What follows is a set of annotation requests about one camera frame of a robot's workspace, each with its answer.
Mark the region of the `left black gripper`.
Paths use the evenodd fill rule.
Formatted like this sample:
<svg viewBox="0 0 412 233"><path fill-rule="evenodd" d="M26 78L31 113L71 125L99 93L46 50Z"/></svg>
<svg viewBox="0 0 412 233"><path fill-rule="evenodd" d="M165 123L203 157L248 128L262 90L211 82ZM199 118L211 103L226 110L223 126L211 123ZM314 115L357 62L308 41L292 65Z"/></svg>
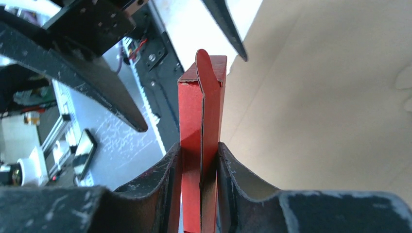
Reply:
<svg viewBox="0 0 412 233"><path fill-rule="evenodd" d="M55 0L42 28L0 11L0 53L93 99L139 133L148 125L118 75L81 58L101 57L137 25L146 0Z"/></svg>

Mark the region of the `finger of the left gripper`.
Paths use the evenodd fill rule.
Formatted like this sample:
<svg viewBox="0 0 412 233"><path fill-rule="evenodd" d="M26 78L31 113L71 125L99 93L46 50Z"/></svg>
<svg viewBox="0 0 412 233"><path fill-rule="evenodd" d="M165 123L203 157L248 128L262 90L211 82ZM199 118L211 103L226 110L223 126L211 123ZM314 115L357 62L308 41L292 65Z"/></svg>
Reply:
<svg viewBox="0 0 412 233"><path fill-rule="evenodd" d="M228 42L235 49L243 61L248 61L247 51L233 21L225 0L202 0Z"/></svg>

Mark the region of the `red paper box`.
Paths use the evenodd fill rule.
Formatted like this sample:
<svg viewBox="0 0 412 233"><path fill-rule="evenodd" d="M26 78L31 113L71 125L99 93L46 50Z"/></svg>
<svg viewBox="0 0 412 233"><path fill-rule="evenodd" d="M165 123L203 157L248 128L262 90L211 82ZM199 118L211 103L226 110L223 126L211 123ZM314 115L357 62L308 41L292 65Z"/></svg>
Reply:
<svg viewBox="0 0 412 233"><path fill-rule="evenodd" d="M196 52L179 78L183 231L213 233L217 212L217 152L222 122L226 56Z"/></svg>

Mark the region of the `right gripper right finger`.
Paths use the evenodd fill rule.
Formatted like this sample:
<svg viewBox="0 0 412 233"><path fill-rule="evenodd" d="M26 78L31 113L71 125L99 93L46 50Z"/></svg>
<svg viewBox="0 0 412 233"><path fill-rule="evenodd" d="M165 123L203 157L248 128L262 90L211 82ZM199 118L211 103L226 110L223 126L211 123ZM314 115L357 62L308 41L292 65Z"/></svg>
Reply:
<svg viewBox="0 0 412 233"><path fill-rule="evenodd" d="M378 191L281 190L218 148L221 233L409 233L412 212Z"/></svg>

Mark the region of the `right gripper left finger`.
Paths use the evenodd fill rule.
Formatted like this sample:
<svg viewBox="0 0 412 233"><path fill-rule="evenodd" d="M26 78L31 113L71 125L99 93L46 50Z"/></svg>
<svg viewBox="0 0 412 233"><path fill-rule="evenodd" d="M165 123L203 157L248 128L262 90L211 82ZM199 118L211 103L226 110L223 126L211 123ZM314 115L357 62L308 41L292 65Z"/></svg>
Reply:
<svg viewBox="0 0 412 233"><path fill-rule="evenodd" d="M112 191L93 187L2 187L3 233L176 233L181 147Z"/></svg>

